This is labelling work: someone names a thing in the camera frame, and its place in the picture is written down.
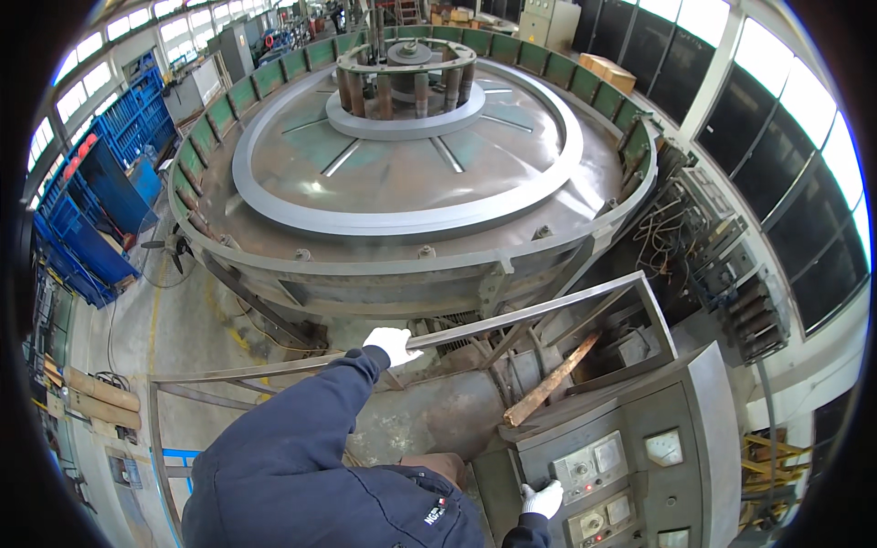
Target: person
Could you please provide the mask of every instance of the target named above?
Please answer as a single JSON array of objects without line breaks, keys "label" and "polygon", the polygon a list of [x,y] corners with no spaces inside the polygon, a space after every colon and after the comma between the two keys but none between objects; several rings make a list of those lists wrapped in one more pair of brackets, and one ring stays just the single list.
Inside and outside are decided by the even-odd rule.
[{"label": "person", "polygon": [[[347,435],[381,371],[420,356],[411,333],[381,327],[361,348],[247,411],[193,463],[183,543],[202,546],[414,548],[484,544],[478,509],[450,453],[390,466],[347,467]],[[518,526],[503,548],[547,548],[563,496],[556,480],[523,486]]]}]

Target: circular industrial machine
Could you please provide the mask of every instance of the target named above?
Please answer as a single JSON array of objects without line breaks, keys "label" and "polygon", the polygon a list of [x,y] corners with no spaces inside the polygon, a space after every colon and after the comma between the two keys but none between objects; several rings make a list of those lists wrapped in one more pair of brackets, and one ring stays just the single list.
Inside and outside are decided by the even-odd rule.
[{"label": "circular industrial machine", "polygon": [[657,171],[636,106],[538,46],[418,28],[312,44],[211,105],[169,185],[199,260],[313,314],[490,316],[610,245]]}]

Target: white work glove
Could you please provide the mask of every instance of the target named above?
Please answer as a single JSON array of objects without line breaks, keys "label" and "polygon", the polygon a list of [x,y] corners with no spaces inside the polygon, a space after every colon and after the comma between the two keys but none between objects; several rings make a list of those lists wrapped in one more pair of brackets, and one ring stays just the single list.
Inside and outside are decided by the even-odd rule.
[{"label": "white work glove", "polygon": [[524,507],[521,514],[533,512],[542,514],[551,519],[551,516],[557,514],[560,503],[563,502],[563,487],[557,480],[548,484],[548,487],[539,492],[533,491],[533,488],[526,483],[521,486],[524,491]]},{"label": "white work glove", "polygon": [[389,366],[395,367],[424,355],[424,353],[419,350],[409,352],[408,349],[405,348],[410,336],[411,331],[407,329],[377,327],[371,332],[366,338],[366,342],[362,343],[362,345],[377,346],[381,348],[389,356]]}]

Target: wooden stick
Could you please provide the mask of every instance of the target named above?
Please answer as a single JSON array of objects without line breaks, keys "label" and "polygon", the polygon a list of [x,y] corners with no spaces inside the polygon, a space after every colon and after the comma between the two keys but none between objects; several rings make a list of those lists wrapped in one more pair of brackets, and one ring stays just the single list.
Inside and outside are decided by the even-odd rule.
[{"label": "wooden stick", "polygon": [[581,359],[585,357],[585,354],[587,354],[591,347],[594,346],[594,343],[597,342],[599,337],[599,332],[594,332],[588,335],[585,342],[581,343],[581,345],[575,349],[575,352],[569,355],[569,358],[565,359],[564,362],[554,369],[554,371],[551,371],[537,387],[524,396],[523,400],[506,409],[505,413],[503,413],[503,421],[505,421],[506,426],[509,426],[510,428],[517,427],[520,423],[525,421],[538,406],[542,405],[542,402],[548,398],[554,389],[560,386],[560,382],[563,381],[564,377],[569,375],[573,369],[575,369],[575,366],[579,365]]}]

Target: electrical cabinet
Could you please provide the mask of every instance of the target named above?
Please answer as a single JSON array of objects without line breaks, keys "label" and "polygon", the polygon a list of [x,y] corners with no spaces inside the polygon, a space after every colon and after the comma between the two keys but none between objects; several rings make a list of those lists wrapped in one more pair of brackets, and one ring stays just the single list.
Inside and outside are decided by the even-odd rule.
[{"label": "electrical cabinet", "polygon": [[581,7],[561,0],[524,0],[518,37],[557,52],[569,51]]},{"label": "electrical cabinet", "polygon": [[724,548],[737,534],[737,420],[717,343],[500,436],[505,447],[473,461],[496,545],[517,522],[520,484],[551,480],[564,489],[553,546]]}]

